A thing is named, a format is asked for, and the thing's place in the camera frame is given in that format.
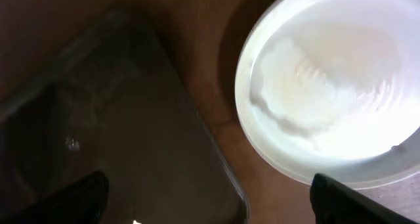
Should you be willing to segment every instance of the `brown table surface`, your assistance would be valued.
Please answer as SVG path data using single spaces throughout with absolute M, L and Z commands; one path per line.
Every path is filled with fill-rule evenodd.
M 98 13 L 135 5 L 156 29 L 200 114 L 251 202 L 251 223 L 314 223 L 308 187 L 277 172 L 249 144 L 234 108 L 236 63 L 274 0 L 2 0 L 0 96 L 16 88 Z M 420 221 L 420 177 L 362 193 Z

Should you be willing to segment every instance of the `white liquid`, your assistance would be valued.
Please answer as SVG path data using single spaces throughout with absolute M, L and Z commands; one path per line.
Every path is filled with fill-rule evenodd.
M 409 19 L 392 3 L 339 0 L 287 21 L 251 78 L 267 133 L 342 159 L 376 156 L 407 139 L 420 125 Z

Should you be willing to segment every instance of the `white bowl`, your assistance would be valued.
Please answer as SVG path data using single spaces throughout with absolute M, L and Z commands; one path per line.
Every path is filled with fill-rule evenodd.
M 261 50 L 273 34 L 290 18 L 316 3 L 325 1 L 331 0 L 277 0 L 262 15 L 249 34 L 240 55 L 235 82 L 238 116 L 247 138 L 259 155 L 271 166 L 290 178 L 306 184 L 312 182 L 315 173 L 324 173 L 350 188 L 368 189 L 394 183 L 419 173 L 420 130 L 399 146 L 378 156 L 347 160 L 325 158 L 299 146 L 287 145 L 279 141 L 270 134 L 270 128 L 268 128 L 270 125 L 261 123 L 253 110 L 250 101 L 251 78 Z M 415 32 L 415 28 L 420 27 L 420 0 L 380 1 L 398 3 L 398 6 L 407 11 L 410 16 L 399 24 L 402 25 L 402 32 L 411 38 L 410 46 L 404 54 L 408 55 L 409 63 L 414 69 L 410 71 L 410 77 L 415 81 L 414 88 L 418 91 L 416 90 L 414 94 L 417 95 L 420 92 L 420 65 L 418 65 L 420 56 L 415 57 L 416 49 L 420 49 L 420 34 Z

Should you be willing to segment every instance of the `round white container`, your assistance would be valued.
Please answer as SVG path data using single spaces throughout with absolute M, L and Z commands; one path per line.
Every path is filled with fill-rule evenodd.
M 367 189 L 418 173 L 419 28 L 420 0 L 277 0 L 249 34 L 236 72 L 238 115 L 255 150 L 278 171 L 307 184 L 315 173 L 324 173 L 350 188 Z M 293 62 L 305 62 L 304 70 L 290 71 L 302 68 Z M 294 74 L 308 72 L 298 83 L 288 82 Z M 351 85 L 348 88 L 355 88 L 359 101 L 369 99 L 360 92 L 373 82 L 375 96 L 365 100 L 362 109 L 348 109 L 353 91 L 326 96 L 329 85 L 307 83 L 318 78 L 345 89 Z M 300 98 L 303 91 L 310 97 Z M 285 97 L 293 103 L 278 100 Z M 299 103 L 311 104 L 318 98 L 325 100 L 317 108 L 300 109 Z M 339 106 L 333 103 L 337 98 L 342 101 Z M 328 129 L 332 115 L 342 110 L 364 114 Z M 290 121 L 305 124 L 302 133 L 285 136 L 291 132 L 285 133 L 276 120 L 284 112 Z M 320 122 L 325 122 L 328 133 L 318 136 L 315 128 Z M 307 131 L 321 150 L 311 147 L 313 143 L 305 145 Z

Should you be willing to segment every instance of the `dark tray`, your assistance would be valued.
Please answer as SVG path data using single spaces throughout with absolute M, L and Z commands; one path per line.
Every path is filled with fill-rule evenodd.
M 100 170 L 101 223 L 246 223 L 249 204 L 153 30 L 108 13 L 0 104 L 0 216 Z

